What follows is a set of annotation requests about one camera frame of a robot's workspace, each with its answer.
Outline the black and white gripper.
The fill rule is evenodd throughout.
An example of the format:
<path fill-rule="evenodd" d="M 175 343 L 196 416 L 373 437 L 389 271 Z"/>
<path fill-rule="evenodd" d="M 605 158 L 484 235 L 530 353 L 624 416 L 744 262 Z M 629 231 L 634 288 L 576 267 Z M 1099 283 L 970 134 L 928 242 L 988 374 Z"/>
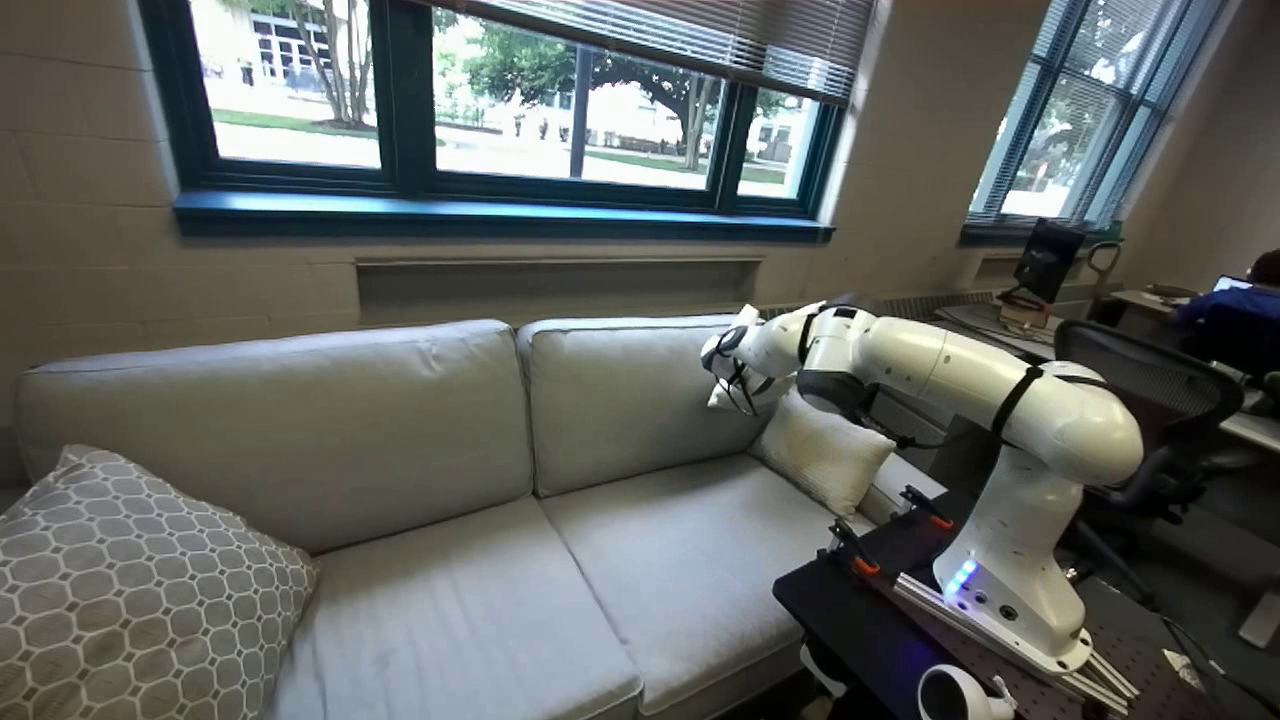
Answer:
<path fill-rule="evenodd" d="M 774 386 L 796 367 L 796 336 L 776 323 L 736 320 L 714 339 L 716 400 L 774 400 Z"/>

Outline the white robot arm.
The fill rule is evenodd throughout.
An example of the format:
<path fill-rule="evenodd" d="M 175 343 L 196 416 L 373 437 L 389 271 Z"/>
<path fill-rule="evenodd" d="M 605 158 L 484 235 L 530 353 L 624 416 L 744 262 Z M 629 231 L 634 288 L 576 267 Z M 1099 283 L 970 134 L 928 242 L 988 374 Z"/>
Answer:
<path fill-rule="evenodd" d="M 774 320 L 744 303 L 702 363 L 716 376 L 714 407 L 753 407 L 791 374 L 836 374 L 983 426 L 1000 452 L 965 530 L 933 560 L 928 604 L 1036 674 L 1093 660 L 1083 600 L 1056 546 L 1089 488 L 1114 488 L 1146 460 L 1136 416 L 1093 367 L 1034 363 L 939 323 L 829 300 Z"/>

